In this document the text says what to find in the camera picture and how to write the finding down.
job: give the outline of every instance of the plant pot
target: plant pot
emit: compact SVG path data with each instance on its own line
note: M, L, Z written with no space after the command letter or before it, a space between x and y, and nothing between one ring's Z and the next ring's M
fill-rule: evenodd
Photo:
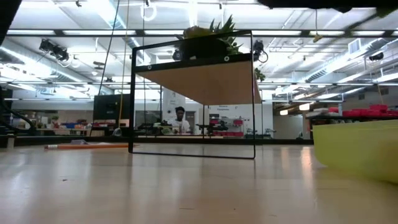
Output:
M228 55L228 45L220 39L193 39L180 45L181 60L191 58L224 57Z

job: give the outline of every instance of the orange tube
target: orange tube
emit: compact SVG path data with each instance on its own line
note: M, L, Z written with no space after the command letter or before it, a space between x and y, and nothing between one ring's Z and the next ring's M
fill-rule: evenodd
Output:
M129 144L94 144L94 145L48 145L44 149L109 149L109 148L127 148Z

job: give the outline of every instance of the man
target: man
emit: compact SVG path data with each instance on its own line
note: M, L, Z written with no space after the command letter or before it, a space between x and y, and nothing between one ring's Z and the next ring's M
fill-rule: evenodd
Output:
M190 125L187 120L183 120L185 109L182 106L175 108L177 119L171 119L168 123L173 126L174 134L187 134L190 132Z

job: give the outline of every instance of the white shirt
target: white shirt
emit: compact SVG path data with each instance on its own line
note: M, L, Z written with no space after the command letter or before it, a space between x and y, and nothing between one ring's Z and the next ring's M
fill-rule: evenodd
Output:
M186 134L188 131L190 131L190 125L187 120L177 121L176 119L171 119L167 123L171 124L173 126L173 130L177 130L179 134L180 128L175 127L181 127L181 134Z

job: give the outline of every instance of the shelf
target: shelf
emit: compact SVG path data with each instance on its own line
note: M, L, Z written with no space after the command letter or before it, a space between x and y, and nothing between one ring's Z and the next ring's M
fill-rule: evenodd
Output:
M398 119L398 116L314 116L311 118L307 118L310 120L314 120L314 119L345 119L345 120L351 120L351 119L355 119L355 120L370 120L370 119L376 119L376 120L392 120L392 119Z
M251 54L136 67L136 73L203 105L252 103ZM261 103L257 82L254 103Z

